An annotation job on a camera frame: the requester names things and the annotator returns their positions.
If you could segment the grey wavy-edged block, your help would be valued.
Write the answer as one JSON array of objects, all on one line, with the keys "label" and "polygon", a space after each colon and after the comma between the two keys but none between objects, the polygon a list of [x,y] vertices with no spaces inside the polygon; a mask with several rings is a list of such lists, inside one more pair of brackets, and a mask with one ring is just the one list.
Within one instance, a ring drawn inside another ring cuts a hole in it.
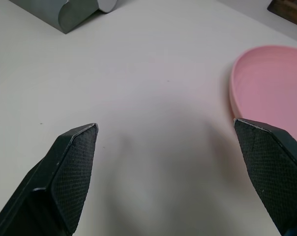
[{"label": "grey wavy-edged block", "polygon": [[9,0],[64,34],[100,9],[98,0]]}]

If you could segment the dark wooden box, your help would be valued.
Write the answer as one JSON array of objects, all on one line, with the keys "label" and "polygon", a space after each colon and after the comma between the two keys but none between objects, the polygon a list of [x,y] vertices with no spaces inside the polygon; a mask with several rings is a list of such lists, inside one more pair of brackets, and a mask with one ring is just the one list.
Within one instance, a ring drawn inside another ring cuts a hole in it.
[{"label": "dark wooden box", "polygon": [[297,0],[272,0],[267,9],[297,25]]}]

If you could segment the white cylindrical object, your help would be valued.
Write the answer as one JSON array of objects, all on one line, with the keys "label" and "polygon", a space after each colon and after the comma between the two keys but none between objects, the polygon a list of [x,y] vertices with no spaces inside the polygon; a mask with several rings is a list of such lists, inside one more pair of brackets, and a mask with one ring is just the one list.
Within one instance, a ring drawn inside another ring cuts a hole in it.
[{"label": "white cylindrical object", "polygon": [[118,0],[97,0],[99,10],[103,13],[109,13],[114,10]]}]

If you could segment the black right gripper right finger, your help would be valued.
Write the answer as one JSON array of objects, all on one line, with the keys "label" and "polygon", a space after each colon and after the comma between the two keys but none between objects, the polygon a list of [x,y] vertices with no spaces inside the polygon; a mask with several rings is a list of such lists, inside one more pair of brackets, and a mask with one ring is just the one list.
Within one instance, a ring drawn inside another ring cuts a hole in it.
[{"label": "black right gripper right finger", "polygon": [[297,141],[285,130],[236,118],[248,176],[281,236],[297,236]]}]

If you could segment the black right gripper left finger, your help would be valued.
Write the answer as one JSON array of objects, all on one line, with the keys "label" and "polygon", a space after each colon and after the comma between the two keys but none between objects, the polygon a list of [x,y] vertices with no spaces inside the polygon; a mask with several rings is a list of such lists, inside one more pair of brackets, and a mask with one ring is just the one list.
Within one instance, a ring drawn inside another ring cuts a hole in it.
[{"label": "black right gripper left finger", "polygon": [[0,212],[0,236],[72,236],[88,194],[98,126],[57,137]]}]

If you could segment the pink plastic plate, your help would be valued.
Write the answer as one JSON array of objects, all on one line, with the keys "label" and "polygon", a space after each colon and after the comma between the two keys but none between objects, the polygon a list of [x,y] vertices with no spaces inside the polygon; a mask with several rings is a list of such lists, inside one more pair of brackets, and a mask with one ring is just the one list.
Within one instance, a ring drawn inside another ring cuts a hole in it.
[{"label": "pink plastic plate", "polygon": [[232,67],[229,97],[234,117],[284,129],[297,140],[297,48],[243,53]]}]

